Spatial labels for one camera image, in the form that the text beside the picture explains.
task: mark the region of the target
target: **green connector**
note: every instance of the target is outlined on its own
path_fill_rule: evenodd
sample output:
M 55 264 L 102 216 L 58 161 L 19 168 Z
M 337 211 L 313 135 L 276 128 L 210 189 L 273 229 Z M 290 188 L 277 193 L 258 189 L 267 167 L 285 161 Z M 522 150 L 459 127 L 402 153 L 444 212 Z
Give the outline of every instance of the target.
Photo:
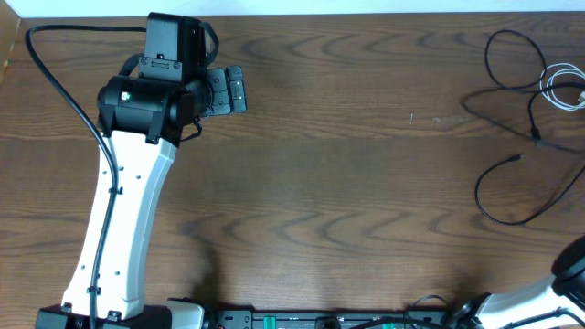
M 276 318 L 274 316 L 264 316 L 264 329 L 276 329 Z

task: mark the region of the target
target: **wood grain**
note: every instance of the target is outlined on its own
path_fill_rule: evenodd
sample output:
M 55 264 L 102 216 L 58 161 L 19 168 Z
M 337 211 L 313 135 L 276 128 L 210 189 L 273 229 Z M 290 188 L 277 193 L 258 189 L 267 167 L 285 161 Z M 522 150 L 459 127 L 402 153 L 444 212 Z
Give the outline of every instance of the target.
M 243 67 L 250 110 L 206 120 L 203 136 L 181 145 L 156 213 L 147 301 L 388 309 L 429 293 L 463 301 L 546 276 L 585 229 L 585 185 L 521 228 L 480 216 L 473 186 L 487 166 L 525 153 L 482 184 L 489 211 L 521 218 L 581 160 L 536 149 L 457 101 L 492 85 L 483 48 L 501 28 L 530 35 L 551 63 L 584 67 L 583 18 L 207 17 L 221 40 L 216 65 Z M 57 22 L 145 20 L 24 25 Z M 95 142 L 37 71 L 24 31 L 0 88 L 0 327 L 30 326 L 37 308 L 60 301 L 98 168 Z M 98 90 L 143 42 L 140 34 L 55 32 L 38 35 L 37 49 L 95 119 Z M 540 72 L 536 54 L 512 38 L 495 44 L 492 64 L 510 83 Z M 498 93 L 474 106 L 527 130 L 526 101 Z M 547 138 L 585 146 L 583 113 L 536 106 Z
M 8 57 L 15 42 L 20 17 L 10 8 L 6 1 L 0 1 L 0 84 L 4 80 L 4 71 L 8 66 Z

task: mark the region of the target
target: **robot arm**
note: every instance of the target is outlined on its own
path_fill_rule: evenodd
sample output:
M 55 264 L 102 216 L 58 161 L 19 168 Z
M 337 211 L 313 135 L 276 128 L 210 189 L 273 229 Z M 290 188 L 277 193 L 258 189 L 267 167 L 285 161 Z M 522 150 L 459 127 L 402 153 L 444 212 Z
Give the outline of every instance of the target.
M 206 37 L 213 41 L 211 50 Z M 194 123 L 198 136 L 200 116 L 247 110 L 241 68 L 207 69 L 217 53 L 218 37 L 208 23 L 186 16 L 148 16 L 144 53 L 130 57 L 98 96 L 102 138 L 115 159 L 119 182 L 97 264 L 97 289 L 91 289 L 91 274 L 112 185 L 103 152 L 81 257 L 57 310 L 66 316 L 55 317 L 58 321 L 46 317 L 37 327 L 69 327 L 72 318 L 85 323 L 94 291 L 100 319 L 154 324 L 154 317 L 164 323 L 172 314 L 175 324 L 202 321 L 199 305 L 169 302 L 166 308 L 145 309 L 144 264 L 158 197 L 183 128 Z M 130 77 L 137 66 L 139 78 Z
M 205 35 L 216 44 L 206 49 Z M 183 127 L 199 116 L 246 111 L 240 67 L 207 69 L 218 52 L 218 38 L 209 24 L 195 18 L 151 14 L 144 54 L 132 57 L 121 74 L 100 91 L 98 105 L 104 142 L 116 160 L 119 191 L 109 234 L 105 240 L 97 287 L 97 317 L 109 328 L 319 328 L 323 318 L 335 328 L 383 327 L 415 323 L 441 327 L 434 317 L 408 322 L 404 313 L 305 313 L 303 318 L 283 313 L 233 311 L 208 316 L 190 301 L 171 300 L 166 306 L 144 305 L 144 264 L 154 212 L 165 177 L 175 160 Z M 139 66 L 139 78 L 129 77 Z M 90 314 L 91 268 L 96 255 L 111 176 L 104 154 L 90 224 L 80 261 L 62 303 L 41 309 L 36 328 L 85 328 Z M 585 323 L 585 238 L 571 244 L 553 266 L 553 276 L 517 292 L 492 294 L 471 301 L 452 318 L 456 329 L 540 329 Z
M 114 131 L 105 139 L 118 164 L 121 193 L 112 213 L 103 250 L 97 297 L 97 316 L 134 317 L 144 307 L 144 264 L 158 197 L 176 146 L 166 140 L 146 143 L 144 135 Z M 62 305 L 75 314 L 90 314 L 91 268 L 110 197 L 111 176 L 101 153 L 100 172 L 90 224 L 80 261 Z
M 585 237 L 557 258 L 552 275 L 515 292 L 471 301 L 455 319 L 459 327 L 546 329 L 585 320 Z

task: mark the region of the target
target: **black cable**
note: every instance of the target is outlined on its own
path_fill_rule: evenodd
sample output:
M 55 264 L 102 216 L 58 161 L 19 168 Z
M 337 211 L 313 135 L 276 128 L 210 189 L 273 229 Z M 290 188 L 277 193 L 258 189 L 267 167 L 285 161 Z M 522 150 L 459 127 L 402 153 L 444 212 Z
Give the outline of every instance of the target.
M 563 315 L 567 315 L 570 316 L 573 320 L 575 320 L 578 324 L 580 324 L 582 327 L 585 327 L 585 322 L 583 322 L 577 315 L 565 310 L 565 309 L 557 309 L 556 311 L 553 311 L 551 313 L 545 313 L 545 314 L 541 314 L 541 315 L 537 315 L 537 316 L 533 316 L 531 318 L 527 318 L 525 320 L 520 320 L 518 322 L 514 322 L 511 324 L 506 325 L 503 329 L 514 329 L 520 326 L 524 326 L 524 325 L 528 325 L 528 324 L 534 324 L 540 321 L 544 321 L 547 319 L 551 319 L 554 317 L 561 317 Z
M 213 30 L 213 27 L 211 27 L 211 24 L 209 24 L 208 22 L 199 22 L 199 26 L 209 34 L 209 37 L 211 37 L 211 41 L 213 41 L 213 50 L 211 50 L 211 52 L 207 54 L 203 62 L 203 66 L 208 67 L 209 65 L 211 65 L 211 63 L 213 63 L 214 60 L 216 60 L 216 56 L 219 53 L 219 38 L 218 35 L 216 34 L 216 31 Z
M 138 61 L 140 60 L 140 57 L 143 55 L 144 55 L 143 53 L 133 54 L 128 59 L 126 59 L 118 75 L 123 75 L 126 77 L 130 76 L 132 74 L 132 71 L 136 69 L 136 67 L 138 66 Z
M 381 319 L 377 319 L 377 320 L 373 320 L 373 321 L 368 321 L 366 323 L 363 324 L 358 324 L 358 325 L 354 325 L 353 327 L 350 327 L 349 329 L 368 329 L 371 327 L 375 327 L 377 325 L 382 325 L 382 324 L 415 324 L 418 326 L 421 326 L 423 328 L 429 328 L 429 329 L 450 329 L 447 326 L 441 325 L 441 324 L 434 324 L 434 323 L 430 323 L 427 321 L 422 321 L 422 320 L 416 320 L 416 319 L 405 319 L 403 317 L 383 317 Z
M 526 224 L 527 222 L 531 221 L 534 218 L 537 218 L 538 216 L 542 215 L 545 211 L 549 210 L 551 207 L 555 206 L 559 200 L 565 196 L 565 194 L 567 192 L 569 192 L 569 190 L 573 187 L 573 185 L 575 184 L 575 182 L 577 182 L 577 180 L 579 179 L 579 177 L 583 174 L 583 172 L 585 172 L 585 165 L 579 170 L 579 172 L 575 175 L 575 177 L 573 177 L 573 179 L 570 181 L 570 183 L 567 185 L 567 187 L 565 187 L 565 189 L 562 190 L 562 192 L 560 192 L 558 194 L 557 197 L 555 197 L 554 199 L 548 201 L 544 206 L 542 206 L 539 210 L 537 210 L 534 214 L 530 215 L 529 217 L 527 217 L 526 219 L 522 219 L 519 221 L 515 221 L 515 222 L 506 222 L 503 220 L 499 220 L 496 218 L 493 218 L 490 214 L 487 213 L 487 211 L 485 211 L 485 209 L 482 207 L 482 204 L 479 202 L 479 185 L 482 183 L 482 179 L 484 179 L 484 177 L 489 174 L 492 170 L 496 169 L 497 167 L 499 167 L 500 165 L 505 165 L 511 162 L 515 162 L 518 161 L 522 158 L 521 154 L 516 154 L 514 156 L 511 156 L 507 159 L 505 159 L 504 161 L 500 161 L 497 164 L 492 165 L 491 167 L 487 168 L 480 176 L 479 178 L 477 178 L 477 183 L 475 183 L 475 204 L 477 205 L 477 207 L 479 208 L 479 210 L 482 212 L 482 214 L 484 214 L 487 218 L 490 218 L 491 220 L 493 220 L 494 222 L 498 223 L 498 224 L 502 224 L 502 225 L 507 225 L 507 226 L 518 226 L 518 225 L 523 225 Z
M 186 141 L 190 141 L 196 137 L 201 136 L 201 133 L 203 132 L 203 127 L 201 126 L 201 123 L 199 123 L 201 121 L 201 118 L 199 118 L 198 116 L 195 117 L 195 119 L 193 120 L 193 125 L 195 125 L 195 128 L 197 128 L 197 132 L 196 133 L 191 133 L 190 135 L 188 135 L 187 137 L 183 138 L 181 140 L 181 142 L 186 142 Z
M 505 84 L 503 84 L 502 82 L 500 82 L 495 76 L 494 73 L 492 72 L 492 69 L 490 67 L 489 64 L 489 48 L 491 43 L 494 41 L 494 38 L 500 34 L 504 34 L 504 33 L 510 33 L 513 35 L 516 35 L 518 37 L 523 38 L 524 40 L 526 40 L 534 49 L 535 51 L 538 53 L 538 56 L 540 57 L 540 61 L 542 63 L 543 66 L 543 73 L 540 75 L 540 78 L 536 81 L 530 82 L 526 85 L 521 85 L 521 86 L 506 86 Z M 490 76 L 490 78 L 492 79 L 492 81 L 497 84 L 499 87 L 496 88 L 487 88 L 487 89 L 483 89 L 483 90 L 477 90 L 477 91 L 473 91 L 465 96 L 463 96 L 459 103 L 461 104 L 461 106 L 470 114 L 472 114 L 473 116 L 476 116 L 478 118 L 484 119 L 488 122 L 490 122 L 491 124 L 500 127 L 508 132 L 513 133 L 516 136 L 522 137 L 524 139 L 527 139 L 529 141 L 534 142 L 536 145 L 543 145 L 543 146 L 547 146 L 547 147 L 551 147 L 553 149 L 559 150 L 561 152 L 566 152 L 569 154 L 585 154 L 585 150 L 579 150 L 579 149 L 574 149 L 574 148 L 569 148 L 567 146 L 558 144 L 558 143 L 552 143 L 550 141 L 547 140 L 543 140 L 542 136 L 540 135 L 540 131 L 537 127 L 536 121 L 534 119 L 534 114 L 532 111 L 532 104 L 534 103 L 535 98 L 542 94 L 543 92 L 547 92 L 550 90 L 555 90 L 555 89 L 560 89 L 560 88 L 577 88 L 580 90 L 585 90 L 585 84 L 583 83 L 577 83 L 577 82 L 563 82 L 563 83 L 557 83 L 551 86 L 548 86 L 546 88 L 543 88 L 541 90 L 526 90 L 529 87 L 532 87 L 536 84 L 538 84 L 541 80 L 543 80 L 546 76 L 547 73 L 547 62 L 545 61 L 545 57 L 542 53 L 542 51 L 540 50 L 540 48 L 538 47 L 538 45 L 536 44 L 536 42 L 534 42 L 530 37 L 527 37 L 519 32 L 513 31 L 513 30 L 501 30 L 501 31 L 497 31 L 495 33 L 493 33 L 487 40 L 487 44 L 485 45 L 485 52 L 484 52 L 484 64 L 485 64 L 485 68 L 487 70 L 488 75 Z M 494 118 L 482 114 L 480 112 L 477 111 L 473 111 L 468 105 L 467 102 L 470 99 L 473 99 L 475 97 L 479 97 L 481 95 L 484 95 L 486 93 L 491 93 L 491 92 L 496 92 L 496 91 L 515 91 L 515 92 L 520 92 L 520 93 L 525 93 L 525 94 L 532 94 L 530 100 L 528 101 L 528 105 L 527 105 L 527 111 L 528 111 L 528 117 L 530 119 L 530 134 L 526 134 L 526 133 L 521 133 L 519 131 L 517 131 L 516 129 L 509 127 L 497 120 L 495 120 Z M 493 222 L 498 223 L 498 224 L 503 224 L 503 225 L 507 225 L 507 226 L 517 226 L 517 225 L 523 225 L 528 223 L 529 221 L 531 221 L 532 219 L 542 215 L 544 212 L 546 212 L 547 210 L 549 210 L 551 207 L 553 207 L 554 205 L 556 205 L 559 200 L 565 196 L 565 194 L 567 194 L 567 192 L 569 192 L 569 190 L 573 187 L 573 185 L 575 184 L 575 182 L 577 182 L 577 180 L 579 179 L 579 177 L 583 174 L 583 172 L 585 171 L 585 165 L 579 170 L 579 172 L 575 175 L 575 177 L 570 181 L 570 183 L 565 187 L 565 189 L 563 189 L 562 192 L 560 192 L 558 194 L 557 197 L 552 198 L 552 200 L 548 201 L 544 206 L 542 206 L 539 210 L 537 210 L 534 214 L 532 214 L 531 216 L 529 216 L 526 219 L 520 220 L 520 221 L 514 221 L 514 222 L 506 222 L 503 220 L 499 220 L 496 218 L 493 218 L 491 215 L 489 215 L 485 209 L 482 207 L 480 200 L 479 200 L 479 185 L 482 182 L 482 179 L 484 179 L 484 177 L 490 173 L 492 170 L 496 169 L 497 167 L 499 167 L 500 165 L 504 165 L 507 163 L 511 163 L 511 162 L 515 162 L 521 159 L 521 155 L 517 154 L 514 156 L 511 156 L 508 159 L 505 159 L 504 161 L 498 162 L 497 164 L 492 165 L 491 167 L 489 167 L 487 170 L 485 170 L 477 179 L 477 183 L 475 184 L 475 191 L 474 191 L 474 196 L 475 196 L 475 203 L 477 205 L 477 207 L 480 209 L 480 211 L 489 219 L 491 219 Z
M 489 58 L 488 58 L 489 57 L 489 51 L 490 51 L 490 46 L 492 45 L 492 41 L 494 41 L 494 38 L 496 36 L 501 35 L 501 34 L 504 34 L 504 33 L 513 34 L 515 36 L 518 36 L 518 37 L 523 38 L 524 40 L 526 40 L 530 44 L 530 46 L 532 46 L 537 51 L 538 56 L 540 57 L 540 62 L 542 63 L 542 69 L 544 71 L 544 73 L 540 76 L 540 79 L 538 79 L 538 80 L 536 80 L 534 82 L 530 82 L 530 83 L 528 83 L 526 85 L 508 87 L 504 83 L 500 82 L 498 79 L 495 78 L 494 73 L 492 72 L 492 69 L 490 67 L 490 63 L 489 63 Z M 506 90 L 517 90 L 517 91 L 523 92 L 523 93 L 529 93 L 529 92 L 531 92 L 531 91 L 526 91 L 524 89 L 536 85 L 541 80 L 543 80 L 545 78 L 545 76 L 547 75 L 547 61 L 545 60 L 545 56 L 542 54 L 542 50 L 540 50 L 540 47 L 530 37 L 527 37 L 527 36 L 523 35 L 522 33 L 517 32 L 517 31 L 514 31 L 514 30 L 507 30 L 507 29 L 499 30 L 499 31 L 493 33 L 487 39 L 487 44 L 485 45 L 485 52 L 484 52 L 484 64 L 485 64 L 485 68 L 487 69 L 487 74 L 489 74 L 489 76 L 492 79 L 492 81 L 495 82 L 495 84 L 497 84 L 498 86 L 500 86 L 500 88 L 503 88 L 503 89 L 506 89 Z
M 410 304 L 407 308 L 406 311 L 404 312 L 404 318 L 405 319 L 410 319 L 409 318 L 409 313 L 410 311 L 416 307 L 418 304 L 420 304 L 421 302 L 426 302 L 429 300 L 439 300 L 441 302 L 443 302 L 446 306 L 448 310 L 451 310 L 451 305 L 449 304 L 449 302 L 447 302 L 447 300 L 445 300 L 443 297 L 441 297 L 440 295 L 435 295 L 435 294 L 430 294 L 430 295 L 426 295 L 423 297 L 420 297 L 418 300 L 416 300 L 414 303 Z
M 103 226 L 101 228 L 100 239 L 98 241 L 98 247 L 95 253 L 95 260 L 93 261 L 93 270 L 91 272 L 91 283 L 90 283 L 90 328 L 97 327 L 97 290 L 98 290 L 98 277 L 100 275 L 100 263 L 101 263 L 101 255 L 103 253 L 103 247 L 105 244 L 106 237 L 108 235 L 108 228 L 110 226 L 110 221 L 112 219 L 112 211 L 113 205 L 116 200 L 116 195 L 118 194 L 118 168 L 116 165 L 116 161 L 112 156 L 112 153 L 108 149 L 108 146 L 101 138 L 100 132 L 96 128 L 96 126 L 91 122 L 90 117 L 83 111 L 80 105 L 69 95 L 69 93 L 65 90 L 65 88 L 59 83 L 59 81 L 51 74 L 51 72 L 47 69 L 43 61 L 37 54 L 35 50 L 35 45 L 33 43 L 33 34 L 40 31 L 51 31 L 51 30 L 80 30 L 80 31 L 100 31 L 100 32 L 145 32 L 146 29 L 144 27 L 95 27 L 95 26 L 79 26 L 79 25 L 44 25 L 44 26 L 37 26 L 31 27 L 25 36 L 25 41 L 27 43 L 27 49 L 30 53 L 30 57 L 33 59 L 35 64 L 37 64 L 38 69 L 45 75 L 47 80 L 57 89 L 57 91 L 63 96 L 65 101 L 71 105 L 73 110 L 80 116 L 81 120 L 90 130 L 91 134 L 98 142 L 98 145 L 101 148 L 101 151 L 105 155 L 106 160 L 108 161 L 108 166 L 110 167 L 110 173 L 112 174 L 112 187 L 110 189 L 110 199 L 108 201 L 108 207 L 106 209 L 105 218 L 103 220 Z

